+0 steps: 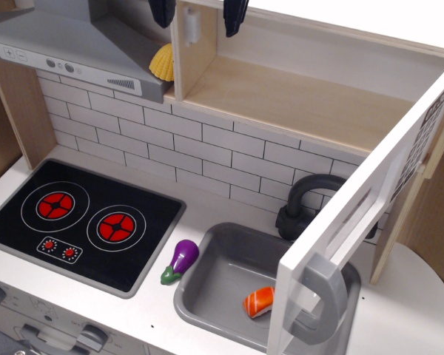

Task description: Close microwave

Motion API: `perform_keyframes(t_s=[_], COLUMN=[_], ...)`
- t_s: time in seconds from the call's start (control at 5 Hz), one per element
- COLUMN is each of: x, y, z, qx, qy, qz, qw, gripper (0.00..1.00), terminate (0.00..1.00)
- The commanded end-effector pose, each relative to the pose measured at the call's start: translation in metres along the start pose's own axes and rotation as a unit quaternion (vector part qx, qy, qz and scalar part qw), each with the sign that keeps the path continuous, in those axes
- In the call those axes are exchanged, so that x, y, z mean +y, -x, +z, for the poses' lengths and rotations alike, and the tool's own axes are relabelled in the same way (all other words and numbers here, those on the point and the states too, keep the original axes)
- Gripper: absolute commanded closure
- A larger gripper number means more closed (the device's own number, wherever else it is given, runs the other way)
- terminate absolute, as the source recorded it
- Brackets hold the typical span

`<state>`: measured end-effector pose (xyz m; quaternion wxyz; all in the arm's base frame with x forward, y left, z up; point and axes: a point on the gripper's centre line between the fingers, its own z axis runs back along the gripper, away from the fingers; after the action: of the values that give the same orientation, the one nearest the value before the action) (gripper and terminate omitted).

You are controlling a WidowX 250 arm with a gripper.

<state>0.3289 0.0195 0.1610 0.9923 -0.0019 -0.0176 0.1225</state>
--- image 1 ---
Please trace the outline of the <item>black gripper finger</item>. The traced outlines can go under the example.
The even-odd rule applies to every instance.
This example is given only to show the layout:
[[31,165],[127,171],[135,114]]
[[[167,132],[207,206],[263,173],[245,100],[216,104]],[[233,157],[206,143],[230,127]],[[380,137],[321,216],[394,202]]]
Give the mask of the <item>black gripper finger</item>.
[[238,33],[243,23],[248,8],[248,0],[224,0],[223,19],[226,28],[226,37],[232,37]]
[[167,28],[175,16],[175,0],[149,0],[149,6],[155,22]]

